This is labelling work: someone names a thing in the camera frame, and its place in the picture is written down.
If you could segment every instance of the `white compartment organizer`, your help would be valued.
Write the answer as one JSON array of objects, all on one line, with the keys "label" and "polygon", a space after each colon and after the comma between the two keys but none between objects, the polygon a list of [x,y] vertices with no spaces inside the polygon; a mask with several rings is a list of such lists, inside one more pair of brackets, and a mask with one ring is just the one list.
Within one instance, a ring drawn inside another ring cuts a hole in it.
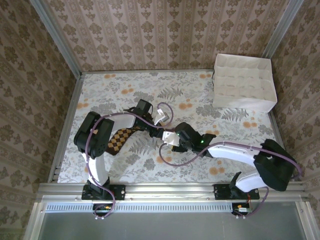
[{"label": "white compartment organizer", "polygon": [[270,59],[219,53],[213,77],[213,107],[268,113],[277,103]]}]

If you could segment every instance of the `damask wallpaper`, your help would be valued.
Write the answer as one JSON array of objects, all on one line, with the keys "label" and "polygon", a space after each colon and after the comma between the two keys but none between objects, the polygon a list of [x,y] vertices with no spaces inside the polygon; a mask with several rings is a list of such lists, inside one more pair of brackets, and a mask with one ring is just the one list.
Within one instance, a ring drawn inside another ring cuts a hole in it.
[{"label": "damask wallpaper", "polygon": [[82,71],[210,69],[260,57],[289,0],[44,0]]},{"label": "damask wallpaper", "polygon": [[75,78],[29,1],[0,0],[0,239],[22,239]]},{"label": "damask wallpaper", "polygon": [[272,57],[275,116],[320,225],[320,1],[305,0]]}]

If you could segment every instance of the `floral tablecloth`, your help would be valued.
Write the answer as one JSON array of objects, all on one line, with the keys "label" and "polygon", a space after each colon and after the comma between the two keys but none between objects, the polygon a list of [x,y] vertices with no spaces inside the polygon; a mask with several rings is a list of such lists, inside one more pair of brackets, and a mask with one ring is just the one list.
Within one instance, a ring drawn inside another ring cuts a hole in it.
[{"label": "floral tablecloth", "polygon": [[[174,110],[172,127],[187,122],[200,134],[213,133],[226,140],[257,144],[275,139],[267,113],[244,109],[213,108],[212,72],[142,72],[86,74],[65,151],[59,183],[84,183],[88,171],[73,143],[74,136],[89,111],[101,115],[122,112],[144,99],[156,108],[160,102]],[[163,110],[170,113],[165,106]],[[162,141],[147,132],[134,133],[112,156],[104,153],[105,167],[112,182],[229,182],[239,171],[251,166],[224,158],[198,158],[183,167],[163,163],[158,154]],[[192,152],[172,152],[163,148],[165,159],[179,164],[191,159]]]}]

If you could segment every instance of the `brown checkered fabric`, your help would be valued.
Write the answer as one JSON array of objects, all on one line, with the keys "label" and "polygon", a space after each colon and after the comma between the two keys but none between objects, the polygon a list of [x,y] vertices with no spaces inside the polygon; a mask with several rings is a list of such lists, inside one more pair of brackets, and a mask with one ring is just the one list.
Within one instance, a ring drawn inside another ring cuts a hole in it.
[{"label": "brown checkered fabric", "polygon": [[137,128],[122,128],[119,129],[115,135],[110,139],[108,143],[108,147],[106,148],[106,152],[115,156],[122,146],[125,144],[127,139],[134,134],[136,131],[138,131]]}]

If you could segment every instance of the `checkered cloth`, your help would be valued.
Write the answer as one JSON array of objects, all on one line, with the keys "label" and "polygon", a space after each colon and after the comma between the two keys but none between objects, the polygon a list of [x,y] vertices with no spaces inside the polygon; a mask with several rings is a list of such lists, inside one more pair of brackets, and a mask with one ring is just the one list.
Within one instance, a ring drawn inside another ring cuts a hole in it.
[{"label": "checkered cloth", "polygon": [[112,156],[115,156],[125,144],[127,139],[138,130],[139,129],[136,127],[119,129],[110,139],[108,147],[105,151]]}]

